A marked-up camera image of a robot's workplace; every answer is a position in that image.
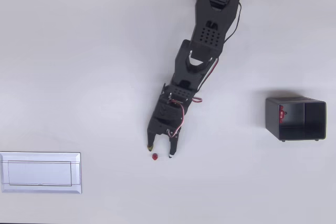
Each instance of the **black box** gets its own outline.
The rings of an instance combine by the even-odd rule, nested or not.
[[[267,98],[266,129],[283,142],[325,139],[327,105],[306,97]]]

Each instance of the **white table surface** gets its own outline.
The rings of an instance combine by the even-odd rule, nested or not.
[[[176,155],[158,136],[153,161],[146,128],[195,0],[0,0],[0,151],[81,152],[83,190],[0,194],[0,222],[335,223],[334,2],[241,0]],[[265,98],[293,94],[327,103],[325,140],[264,128]]]

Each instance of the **robotic arm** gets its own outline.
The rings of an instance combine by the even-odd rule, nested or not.
[[[193,101],[202,101],[195,95],[218,64],[224,43],[232,36],[226,38],[226,33],[236,18],[239,5],[239,0],[196,0],[192,38],[182,42],[171,83],[164,84],[148,125],[149,151],[153,150],[155,136],[165,134],[171,142],[169,158],[175,154],[184,115]],[[190,58],[201,64],[191,64]]]

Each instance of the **white plastic tray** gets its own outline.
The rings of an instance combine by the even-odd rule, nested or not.
[[[80,153],[0,152],[3,193],[81,194]]]

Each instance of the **cable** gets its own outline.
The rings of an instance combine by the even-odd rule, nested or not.
[[[179,129],[182,127],[182,125],[183,125],[183,123],[184,123],[184,108],[183,108],[183,105],[182,105],[179,101],[176,101],[176,100],[172,99],[172,100],[170,100],[169,102],[173,102],[173,103],[176,103],[176,104],[180,105],[180,106],[181,106],[181,109],[182,109],[182,122],[181,122],[181,124],[179,125],[179,127],[177,127],[176,131],[174,132],[174,134],[173,134],[172,136],[170,135],[170,130],[168,129],[168,136],[169,136],[170,138],[172,138],[172,137],[174,137],[174,136],[177,134],[177,132],[179,131]]]
[[[239,15],[238,15],[238,20],[237,20],[236,29],[233,31],[233,33],[232,33],[229,37],[227,37],[227,39],[224,41],[224,43],[227,42],[227,41],[232,37],[232,35],[236,32],[236,30],[237,30],[237,28],[238,28],[239,20],[240,20],[240,13],[241,13],[241,11],[242,11],[242,4],[241,4],[240,2],[239,2],[239,5],[240,5],[240,11],[239,11]]]
[[[200,97],[194,97],[193,102],[200,103],[200,102],[203,102],[203,99]]]
[[[209,76],[210,76],[210,74],[214,71],[214,69],[215,69],[215,67],[217,66],[218,62],[219,62],[219,58],[216,59],[216,62],[213,64],[213,67],[212,67],[211,71],[210,71],[209,74],[204,78],[204,81],[201,83],[200,87],[199,87],[198,90],[197,90],[198,92],[199,92],[199,90],[201,89],[201,87],[203,86],[203,84],[205,83],[206,79],[208,79]]]

